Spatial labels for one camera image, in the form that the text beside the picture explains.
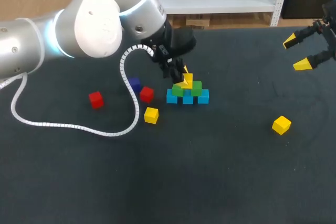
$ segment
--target cyan cube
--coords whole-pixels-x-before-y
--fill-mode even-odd
[[[177,96],[173,95],[172,89],[167,89],[167,103],[177,104]]]
[[[199,104],[209,104],[209,89],[202,89],[202,94],[198,97]]]
[[[194,97],[191,95],[190,89],[185,89],[183,92],[183,104],[194,104]]]
[[[128,80],[128,82],[130,83],[133,91],[135,93],[140,93],[141,91],[141,84],[140,84],[140,80],[139,78],[131,78]]]

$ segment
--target stacked blocks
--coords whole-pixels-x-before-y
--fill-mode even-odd
[[[190,89],[184,90],[182,99],[183,99],[183,104],[194,104],[194,97],[192,97]]]
[[[201,81],[193,81],[192,73],[184,73],[183,76],[183,82],[167,90],[167,103],[178,104],[179,97],[182,97],[183,104],[194,104],[194,97],[197,97],[198,104],[209,104],[209,89],[202,89]]]
[[[89,94],[89,99],[94,109],[98,109],[104,106],[103,97],[101,96],[99,91]]]
[[[140,92],[140,101],[145,103],[151,103],[154,99],[154,89],[143,87]]]
[[[135,93],[139,93],[141,91],[141,85],[140,85],[140,80],[139,78],[132,78],[129,79],[128,82],[130,83],[133,91]]]
[[[174,92],[173,89],[168,89],[167,90],[167,103],[168,104],[177,104],[177,96],[173,95],[173,92]]]
[[[274,121],[272,129],[275,130],[280,135],[283,135],[286,131],[289,130],[291,124],[292,124],[291,121],[289,121],[284,116],[281,116]]]
[[[146,123],[156,124],[159,118],[159,110],[148,107],[146,109],[144,118]]]

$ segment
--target table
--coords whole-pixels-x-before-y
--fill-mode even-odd
[[[210,105],[165,103],[169,80],[148,56],[126,63],[155,89],[157,125],[104,138],[16,121],[19,81],[0,92],[0,223],[331,223],[336,219],[336,66],[295,72],[326,47],[284,50],[296,28],[197,30],[184,57]],[[17,111],[36,121],[117,131],[133,120],[119,58],[59,59],[28,77]],[[94,111],[88,94],[106,102]],[[141,104],[143,115],[146,106]],[[271,129],[292,121],[280,136]]]

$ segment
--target white cable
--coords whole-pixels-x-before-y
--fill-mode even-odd
[[[134,107],[135,107],[135,116],[134,116],[134,120],[133,123],[125,130],[121,131],[121,132],[116,132],[116,133],[108,133],[108,132],[103,132],[103,131],[97,131],[97,130],[93,130],[91,128],[88,127],[84,127],[84,126],[80,126],[80,125],[74,125],[74,124],[64,124],[64,123],[40,123],[40,122],[32,122],[26,119],[23,119],[21,116],[19,116],[16,112],[15,106],[16,106],[16,102],[18,100],[18,98],[20,97],[23,89],[25,88],[26,84],[27,84],[27,73],[23,73],[20,74],[16,77],[10,78],[7,81],[5,81],[4,83],[0,84],[0,89],[4,88],[5,86],[9,85],[10,83],[12,83],[13,81],[22,78],[22,83],[20,85],[20,87],[18,88],[18,90],[16,91],[13,100],[12,100],[12,104],[11,104],[11,111],[13,116],[18,119],[20,122],[28,124],[28,125],[32,125],[32,126],[39,126],[39,127],[61,127],[61,128],[71,128],[71,129],[77,129],[77,130],[81,130],[81,131],[87,131],[96,135],[101,135],[101,136],[108,136],[108,137],[114,137],[114,136],[121,136],[121,135],[125,135],[127,133],[129,133],[137,124],[138,120],[139,120],[139,103],[137,100],[137,97],[135,96],[135,93],[130,85],[130,83],[128,82],[128,79],[126,77],[125,74],[125,69],[124,69],[124,63],[126,60],[126,57],[133,51],[137,50],[137,49],[143,49],[145,50],[151,57],[154,56],[154,52],[153,50],[146,46],[146,45],[135,45],[130,47],[129,49],[127,49],[127,51],[122,55],[121,59],[120,59],[120,73],[121,73],[121,77],[127,87],[127,89],[129,90],[131,97],[133,99],[134,102]]]

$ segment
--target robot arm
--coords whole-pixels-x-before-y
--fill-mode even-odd
[[[114,54],[127,36],[151,47],[173,82],[183,81],[182,60],[196,45],[191,29],[173,29],[158,0],[72,0],[44,17],[0,22],[0,79],[37,70],[59,57]]]
[[[313,35],[314,33],[322,34],[328,43],[328,50],[323,51],[317,55],[312,55],[304,58],[302,61],[294,64],[295,70],[309,70],[315,69],[323,62],[333,58],[336,60],[336,2],[329,2],[322,6],[324,11],[323,24],[317,20],[312,26],[308,26],[302,30],[295,31],[285,42],[286,49],[302,43],[304,39]]]

